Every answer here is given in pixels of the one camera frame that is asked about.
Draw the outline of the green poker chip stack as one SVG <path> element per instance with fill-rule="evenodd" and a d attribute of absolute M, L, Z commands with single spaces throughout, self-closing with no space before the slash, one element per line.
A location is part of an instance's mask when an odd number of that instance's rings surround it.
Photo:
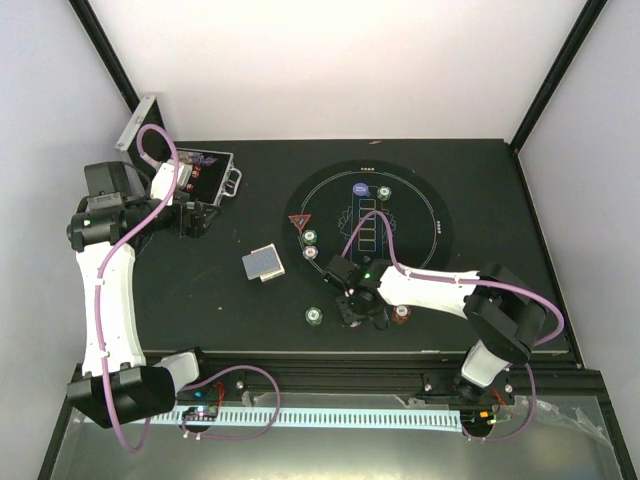
<path fill-rule="evenodd" d="M 323 321 L 323 313 L 318 307 L 309 307 L 305 311 L 305 320 L 311 326 L 320 325 Z"/>

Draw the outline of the red triangular all-in button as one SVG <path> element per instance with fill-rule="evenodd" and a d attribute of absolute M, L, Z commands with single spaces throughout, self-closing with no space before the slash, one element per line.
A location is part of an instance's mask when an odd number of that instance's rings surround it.
<path fill-rule="evenodd" d="M 308 213 L 300 213 L 289 215 L 288 219 L 290 223 L 297 229 L 299 234 L 302 234 L 305 231 L 306 226 L 311 220 L 312 215 Z"/>

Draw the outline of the purple small blind button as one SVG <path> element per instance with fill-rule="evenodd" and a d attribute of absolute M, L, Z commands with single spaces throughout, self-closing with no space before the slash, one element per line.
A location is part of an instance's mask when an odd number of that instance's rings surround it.
<path fill-rule="evenodd" d="M 355 183 L 352 187 L 352 193 L 358 197 L 368 197 L 370 195 L 369 185 L 363 182 Z"/>

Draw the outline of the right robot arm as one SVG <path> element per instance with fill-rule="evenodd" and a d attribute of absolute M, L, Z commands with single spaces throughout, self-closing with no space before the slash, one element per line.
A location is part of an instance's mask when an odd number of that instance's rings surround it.
<path fill-rule="evenodd" d="M 385 309 L 404 307 L 439 311 L 465 319 L 477 342 L 466 353 L 451 390 L 467 404 L 477 404 L 507 367 L 531 357 L 548 308 L 520 285 L 504 284 L 514 275 L 498 266 L 461 273 L 436 272 L 375 260 L 358 265 L 334 256 L 325 282 L 342 292 L 340 307 L 347 323 L 373 319 Z"/>

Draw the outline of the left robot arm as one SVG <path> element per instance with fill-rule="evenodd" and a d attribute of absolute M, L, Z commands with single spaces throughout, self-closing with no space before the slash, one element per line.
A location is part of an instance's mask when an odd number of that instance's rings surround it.
<path fill-rule="evenodd" d="M 191 166 L 169 160 L 136 195 L 134 165 L 103 162 L 84 169 L 88 194 L 67 227 L 85 295 L 86 346 L 81 377 L 67 386 L 69 402 L 103 428 L 169 412 L 182 389 L 193 399 L 214 388 L 197 348 L 148 364 L 137 333 L 133 273 L 137 254 L 162 229 L 202 236 L 219 209 L 191 200 Z"/>

